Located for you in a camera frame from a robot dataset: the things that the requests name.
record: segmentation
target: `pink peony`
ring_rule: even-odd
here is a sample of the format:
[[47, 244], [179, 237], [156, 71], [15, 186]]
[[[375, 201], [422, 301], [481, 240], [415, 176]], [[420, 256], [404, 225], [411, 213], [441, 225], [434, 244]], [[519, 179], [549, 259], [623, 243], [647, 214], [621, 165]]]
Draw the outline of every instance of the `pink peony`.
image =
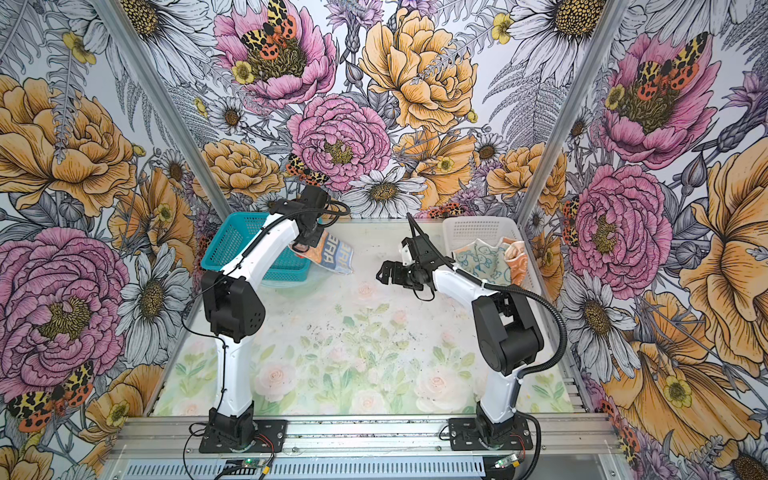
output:
[[346, 192], [350, 180], [389, 162], [389, 136], [379, 114], [337, 94], [314, 98], [287, 127], [293, 153], [310, 170], [328, 175], [325, 185], [333, 190]]
[[0, 393], [50, 392], [92, 361], [96, 375], [123, 350], [115, 335], [128, 269], [84, 232], [48, 228], [0, 246]]
[[637, 96], [641, 83], [637, 68], [645, 61], [663, 65], [675, 58], [685, 44], [659, 43], [640, 35], [619, 61], [609, 81], [602, 117], [592, 125], [594, 140], [628, 162], [643, 162], [651, 170], [666, 167], [685, 152], [707, 129], [716, 108], [707, 108], [710, 90], [720, 68], [711, 65], [712, 36], [699, 57], [697, 75], [681, 90], [660, 87], [648, 101]]
[[640, 166], [599, 167], [579, 196], [574, 270], [597, 276], [622, 300], [639, 295], [670, 252], [672, 227], [663, 211], [659, 181]]
[[336, 77], [336, 45], [331, 34], [316, 27], [305, 8], [299, 13], [286, 0], [288, 15], [296, 20], [296, 38], [289, 40], [274, 60], [263, 60], [240, 40], [243, 34], [263, 29], [267, 8], [254, 13], [250, 7], [245, 16], [232, 11], [232, 16], [217, 15], [214, 19], [219, 66], [232, 69], [233, 85], [244, 88], [246, 107], [261, 113], [266, 109], [283, 108], [288, 104], [307, 101], [315, 94], [333, 87]]

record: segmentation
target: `plastic basket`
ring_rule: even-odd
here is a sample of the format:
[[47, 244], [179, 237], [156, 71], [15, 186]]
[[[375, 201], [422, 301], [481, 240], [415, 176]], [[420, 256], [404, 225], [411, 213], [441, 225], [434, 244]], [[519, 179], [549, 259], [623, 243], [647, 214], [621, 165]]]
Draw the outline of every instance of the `plastic basket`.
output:
[[[490, 245], [496, 245], [502, 237], [522, 240], [518, 225], [506, 217], [452, 217], [442, 222], [442, 237], [445, 253], [453, 257], [453, 250], [469, 245], [478, 238]], [[526, 290], [541, 294], [541, 285], [536, 278], [531, 256], [528, 255], [528, 272], [521, 285]]]
[[[206, 270], [221, 270], [256, 237], [268, 215], [238, 212], [228, 216], [210, 242], [200, 265]], [[264, 279], [303, 282], [311, 263], [309, 259], [298, 257], [290, 248], [286, 248], [266, 272]]]

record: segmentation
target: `orange flower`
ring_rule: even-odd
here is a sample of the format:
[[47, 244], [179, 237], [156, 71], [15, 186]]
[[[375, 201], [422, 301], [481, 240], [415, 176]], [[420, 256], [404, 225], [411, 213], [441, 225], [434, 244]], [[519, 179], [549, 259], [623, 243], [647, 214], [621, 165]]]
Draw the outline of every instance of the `orange flower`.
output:
[[96, 217], [136, 187], [133, 146], [96, 98], [77, 92], [74, 129], [57, 152], [51, 99], [60, 93], [42, 79], [22, 87], [0, 75], [0, 192], [26, 194], [17, 208], [36, 204], [47, 188], [67, 192]]
[[[224, 139], [205, 144], [203, 158], [227, 198], [232, 192], [237, 192], [256, 200], [261, 195], [280, 191], [286, 186], [280, 164], [245, 142], [238, 144]], [[198, 197], [206, 197], [197, 178], [192, 188]]]
[[149, 405], [163, 367], [139, 365], [125, 370], [112, 381], [109, 390], [85, 410], [85, 416], [95, 425], [81, 431], [81, 439], [99, 443], [120, 431], [128, 417], [140, 417]]
[[546, 238], [542, 233], [533, 239], [533, 256], [552, 302], [558, 299], [563, 288], [564, 264], [560, 245], [560, 237], [551, 233]]
[[[676, 455], [688, 456], [711, 435], [722, 435], [725, 449], [714, 463], [724, 467], [739, 455], [737, 441], [760, 435], [760, 423], [750, 420], [752, 411], [724, 390], [733, 387], [721, 367], [704, 361], [712, 342], [677, 297], [646, 292], [639, 301], [640, 328], [630, 345], [641, 367], [633, 379], [622, 375], [604, 383], [605, 392], [630, 424], [655, 439], [674, 431]], [[746, 390], [741, 381], [737, 387]]]
[[760, 374], [768, 359], [768, 139], [710, 168], [709, 208], [692, 204], [714, 231], [710, 252], [680, 271], [690, 305], [704, 314], [707, 338], [724, 362]]
[[131, 253], [148, 251], [150, 260], [163, 243], [176, 248], [176, 260], [181, 260], [190, 272], [194, 268], [194, 225], [184, 198], [171, 188], [160, 168], [152, 172], [151, 180], [144, 178], [141, 194], [130, 192], [119, 197], [114, 214], [109, 218], [112, 246]]
[[29, 447], [21, 458], [14, 447], [0, 447], [0, 478], [50, 480], [53, 476], [52, 461], [52, 453], [40, 452], [34, 446]]
[[[517, 192], [525, 192], [531, 184], [543, 153], [544, 142], [541, 142], [531, 148], [520, 147], [516, 151], [510, 150], [506, 155], [502, 155], [499, 158], [502, 168], [488, 172], [488, 192], [492, 195], [514, 195]], [[560, 200], [565, 196], [566, 163], [565, 153], [561, 152], [538, 199], [538, 204], [547, 215], [554, 215]]]
[[472, 88], [477, 80], [477, 64], [469, 54], [453, 62], [438, 74], [414, 80], [453, 43], [453, 34], [435, 30], [435, 24], [418, 10], [397, 12], [393, 34], [381, 22], [366, 36], [360, 67], [376, 83], [369, 88], [376, 93], [391, 91], [400, 104], [397, 123], [401, 127], [428, 128], [445, 133], [457, 125], [457, 118], [472, 109]]
[[442, 139], [431, 131], [405, 134], [392, 147], [395, 153], [418, 162], [411, 178], [424, 177], [426, 190], [419, 192], [422, 209], [442, 205], [461, 190], [459, 182], [466, 185], [472, 179], [472, 165], [480, 165], [475, 151], [475, 137], [457, 138], [443, 135]]

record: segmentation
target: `table surface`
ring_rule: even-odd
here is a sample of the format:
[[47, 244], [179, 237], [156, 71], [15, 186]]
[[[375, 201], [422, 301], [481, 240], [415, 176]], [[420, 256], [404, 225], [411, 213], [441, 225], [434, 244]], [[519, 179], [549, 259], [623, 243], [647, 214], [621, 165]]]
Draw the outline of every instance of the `table surface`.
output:
[[[422, 227], [443, 245], [440, 223]], [[399, 259], [408, 224], [338, 223], [329, 231], [355, 249], [353, 274], [312, 265], [299, 286], [258, 289], [267, 318], [253, 343], [250, 378], [243, 379], [256, 415], [473, 413], [491, 370], [468, 312], [440, 293], [422, 302], [410, 290], [376, 281], [382, 261]], [[198, 311], [192, 330], [209, 328]], [[553, 353], [544, 337], [537, 362]], [[216, 363], [213, 339], [188, 336], [152, 415], [207, 415]], [[526, 377], [518, 408], [573, 412], [560, 370]]]

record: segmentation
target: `white basket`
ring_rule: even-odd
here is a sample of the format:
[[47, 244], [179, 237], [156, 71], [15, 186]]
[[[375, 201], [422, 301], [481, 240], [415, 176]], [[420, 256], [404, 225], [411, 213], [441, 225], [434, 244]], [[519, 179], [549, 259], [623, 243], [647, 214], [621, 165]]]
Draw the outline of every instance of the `white basket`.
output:
[[[502, 237], [522, 240], [518, 225], [506, 217], [452, 217], [442, 222], [445, 253], [453, 257], [453, 250], [469, 245], [478, 238], [489, 245], [496, 245]], [[536, 278], [532, 258], [528, 257], [528, 272], [523, 284], [526, 290], [541, 295], [541, 285]]]

